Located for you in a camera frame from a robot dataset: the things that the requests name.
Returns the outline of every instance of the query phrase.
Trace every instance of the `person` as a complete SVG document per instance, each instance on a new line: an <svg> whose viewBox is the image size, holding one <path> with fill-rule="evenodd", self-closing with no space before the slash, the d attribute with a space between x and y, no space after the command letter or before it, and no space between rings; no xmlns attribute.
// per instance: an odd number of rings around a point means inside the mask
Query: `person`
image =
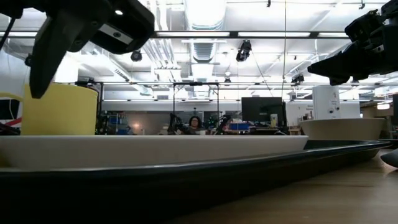
<svg viewBox="0 0 398 224"><path fill-rule="evenodd" d="M201 120L198 116L192 116L189 119L189 132L190 134L200 134L203 128L201 126Z"/></svg>

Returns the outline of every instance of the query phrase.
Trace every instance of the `table surface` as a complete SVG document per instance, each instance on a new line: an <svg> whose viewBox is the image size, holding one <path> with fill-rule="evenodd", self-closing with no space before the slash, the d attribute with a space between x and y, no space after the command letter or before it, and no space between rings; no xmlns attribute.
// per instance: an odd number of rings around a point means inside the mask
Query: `table surface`
<svg viewBox="0 0 398 224"><path fill-rule="evenodd" d="M398 223L398 171L371 161L168 223Z"/></svg>

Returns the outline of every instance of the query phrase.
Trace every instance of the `white plate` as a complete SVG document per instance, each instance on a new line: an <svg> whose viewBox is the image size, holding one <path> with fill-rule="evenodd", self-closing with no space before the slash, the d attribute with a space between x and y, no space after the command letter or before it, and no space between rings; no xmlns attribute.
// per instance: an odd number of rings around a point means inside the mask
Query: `white plate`
<svg viewBox="0 0 398 224"><path fill-rule="evenodd" d="M147 166L284 154L308 136L1 136L0 152L27 170Z"/></svg>

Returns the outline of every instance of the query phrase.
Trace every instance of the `yellow mug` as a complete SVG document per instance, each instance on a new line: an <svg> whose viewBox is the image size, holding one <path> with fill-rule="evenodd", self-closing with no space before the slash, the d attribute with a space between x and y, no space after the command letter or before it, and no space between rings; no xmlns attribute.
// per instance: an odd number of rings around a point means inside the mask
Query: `yellow mug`
<svg viewBox="0 0 398 224"><path fill-rule="evenodd" d="M24 97L0 92L22 103L22 135L94 135L98 93L63 84L51 84L41 99L33 99L29 85Z"/></svg>

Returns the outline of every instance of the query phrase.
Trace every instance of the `computer monitor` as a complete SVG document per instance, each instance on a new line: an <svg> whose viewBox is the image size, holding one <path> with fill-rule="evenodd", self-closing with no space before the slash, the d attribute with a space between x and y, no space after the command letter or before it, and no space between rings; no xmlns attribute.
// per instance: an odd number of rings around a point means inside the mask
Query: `computer monitor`
<svg viewBox="0 0 398 224"><path fill-rule="evenodd" d="M286 126L286 107L281 97L242 97L242 119L270 122L271 114L278 115L278 126Z"/></svg>

